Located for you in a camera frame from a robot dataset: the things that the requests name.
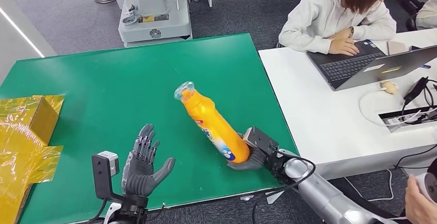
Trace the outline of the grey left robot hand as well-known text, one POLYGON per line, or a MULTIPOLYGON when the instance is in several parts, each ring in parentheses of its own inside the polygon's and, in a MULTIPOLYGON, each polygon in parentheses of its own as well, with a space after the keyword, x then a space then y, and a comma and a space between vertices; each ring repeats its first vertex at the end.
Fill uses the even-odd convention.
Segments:
POLYGON ((168 158, 154 170, 159 140, 154 141, 154 125, 146 124, 140 130, 129 152, 122 173, 122 190, 127 195, 149 196, 172 172, 176 160, 168 158))

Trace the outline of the person's left hand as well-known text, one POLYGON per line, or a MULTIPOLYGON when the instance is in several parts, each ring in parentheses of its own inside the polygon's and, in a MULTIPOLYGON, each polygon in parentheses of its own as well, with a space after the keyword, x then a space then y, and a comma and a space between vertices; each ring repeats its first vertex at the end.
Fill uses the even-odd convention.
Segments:
POLYGON ((345 28, 345 29, 335 33, 330 38, 332 40, 347 39, 347 38, 352 38, 353 34, 354 34, 354 27, 351 26, 351 27, 345 28))

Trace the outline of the person's right hand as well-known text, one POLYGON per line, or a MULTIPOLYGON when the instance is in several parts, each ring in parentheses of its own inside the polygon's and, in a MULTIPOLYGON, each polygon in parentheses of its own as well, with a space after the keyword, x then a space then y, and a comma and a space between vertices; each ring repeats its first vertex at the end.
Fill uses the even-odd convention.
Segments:
POLYGON ((351 38, 331 40, 329 54, 354 56, 360 51, 351 38))

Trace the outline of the person's hand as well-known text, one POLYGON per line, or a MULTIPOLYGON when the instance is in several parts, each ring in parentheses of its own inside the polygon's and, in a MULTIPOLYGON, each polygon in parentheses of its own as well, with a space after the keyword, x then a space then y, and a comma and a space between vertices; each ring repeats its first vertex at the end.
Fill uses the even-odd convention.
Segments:
POLYGON ((406 217, 411 223, 436 223, 436 203, 429 201, 419 191, 416 178, 410 175, 405 195, 406 217))

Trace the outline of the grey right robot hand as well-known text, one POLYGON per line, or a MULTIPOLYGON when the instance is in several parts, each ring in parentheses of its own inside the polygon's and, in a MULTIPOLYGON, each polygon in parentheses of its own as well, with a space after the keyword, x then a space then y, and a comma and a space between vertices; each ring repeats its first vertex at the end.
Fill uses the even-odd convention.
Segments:
POLYGON ((256 170, 264 166, 267 155, 256 147, 249 147, 249 157, 241 163, 228 162, 227 166, 233 170, 256 170))

